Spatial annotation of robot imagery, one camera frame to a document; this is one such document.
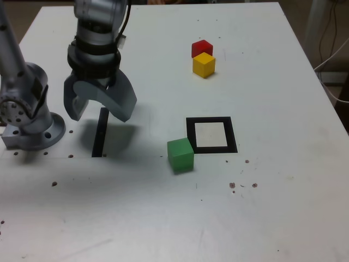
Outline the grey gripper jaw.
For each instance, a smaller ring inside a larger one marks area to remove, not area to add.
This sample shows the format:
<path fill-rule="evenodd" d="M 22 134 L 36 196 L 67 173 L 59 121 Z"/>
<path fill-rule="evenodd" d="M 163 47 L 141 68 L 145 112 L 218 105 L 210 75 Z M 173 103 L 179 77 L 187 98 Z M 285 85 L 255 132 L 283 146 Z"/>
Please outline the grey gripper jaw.
<path fill-rule="evenodd" d="M 99 102 L 122 122 L 130 119 L 137 102 L 133 87 L 121 70 L 116 71 L 110 85 L 98 81 L 77 81 L 73 90 L 84 100 Z"/>
<path fill-rule="evenodd" d="M 76 75 L 71 74 L 64 82 L 64 107 L 69 117 L 74 121 L 80 120 L 88 105 L 88 100 L 79 97 L 73 89 L 77 81 Z"/>

